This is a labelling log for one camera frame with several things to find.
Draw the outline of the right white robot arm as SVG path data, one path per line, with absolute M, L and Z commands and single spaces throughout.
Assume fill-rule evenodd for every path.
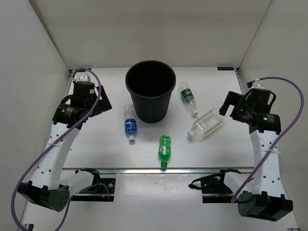
M 231 118 L 249 126 L 254 170 L 247 177 L 235 169 L 221 170 L 222 176 L 216 180 L 219 191 L 231 190 L 242 217 L 272 222 L 293 210 L 280 177 L 277 138 L 281 120 L 270 113 L 275 99 L 273 92 L 264 89 L 251 89 L 244 95 L 228 92 L 219 113 L 224 116 L 232 105 Z

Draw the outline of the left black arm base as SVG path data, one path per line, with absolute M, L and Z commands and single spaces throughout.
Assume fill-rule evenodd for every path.
M 72 196 L 72 201 L 78 202 L 113 202 L 115 194 L 115 178 L 102 178 L 98 170 L 92 168 L 82 168 L 79 172 L 88 172 L 93 175 L 93 182 L 90 188 L 83 189 Z

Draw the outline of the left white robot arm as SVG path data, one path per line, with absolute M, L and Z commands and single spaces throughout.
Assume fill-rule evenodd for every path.
M 90 110 L 91 116 L 96 116 L 111 108 L 103 87 L 96 87 L 85 72 L 79 75 L 73 93 L 62 99 L 52 118 L 47 153 L 39 160 L 30 180 L 18 186 L 18 193 L 35 205 L 60 212 L 70 197 L 80 191 L 97 192 L 101 181 L 95 169 L 82 168 L 66 179 L 60 177 L 71 145 L 82 128 L 79 120 Z

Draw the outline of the green label clear bottle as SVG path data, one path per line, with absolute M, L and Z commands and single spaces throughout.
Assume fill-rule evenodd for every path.
M 178 88 L 186 110 L 191 116 L 197 116 L 197 103 L 189 84 L 186 81 L 181 81 Z

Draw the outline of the blue label water bottle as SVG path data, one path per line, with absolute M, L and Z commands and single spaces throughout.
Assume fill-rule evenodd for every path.
M 126 104 L 124 106 L 123 113 L 124 113 L 125 135 L 130 143 L 134 143 L 137 136 L 137 122 L 133 105 Z

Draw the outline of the large clear plastic bottle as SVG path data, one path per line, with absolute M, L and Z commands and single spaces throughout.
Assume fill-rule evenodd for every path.
M 219 108 L 213 108 L 193 122 L 187 135 L 190 139 L 201 139 L 216 129 L 223 120 L 224 116 L 219 113 Z

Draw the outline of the green soda bottle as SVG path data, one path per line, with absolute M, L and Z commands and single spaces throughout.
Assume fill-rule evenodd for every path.
M 171 156 L 171 137 L 163 135 L 159 138 L 158 156 L 161 168 L 167 168 Z

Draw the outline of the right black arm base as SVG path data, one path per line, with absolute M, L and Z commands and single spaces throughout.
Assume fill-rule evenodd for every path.
M 227 173 L 241 174 L 239 170 L 221 168 L 218 173 L 193 180 L 188 187 L 201 190 L 203 204 L 231 203 L 232 191 L 224 184 Z

